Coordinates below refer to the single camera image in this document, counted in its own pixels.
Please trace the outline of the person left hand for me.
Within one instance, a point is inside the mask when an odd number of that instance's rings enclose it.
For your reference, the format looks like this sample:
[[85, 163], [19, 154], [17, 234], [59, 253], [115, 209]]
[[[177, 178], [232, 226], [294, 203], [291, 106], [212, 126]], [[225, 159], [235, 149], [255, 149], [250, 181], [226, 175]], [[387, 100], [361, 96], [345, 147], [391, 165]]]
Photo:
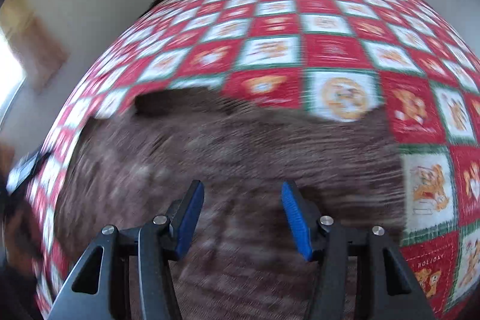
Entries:
[[[8, 174], [16, 165], [15, 149], [1, 143], [1, 174]], [[33, 263], [41, 259], [39, 233], [27, 192], [21, 200], [1, 199], [1, 233], [6, 249], [7, 263], [23, 276], [33, 275]]]

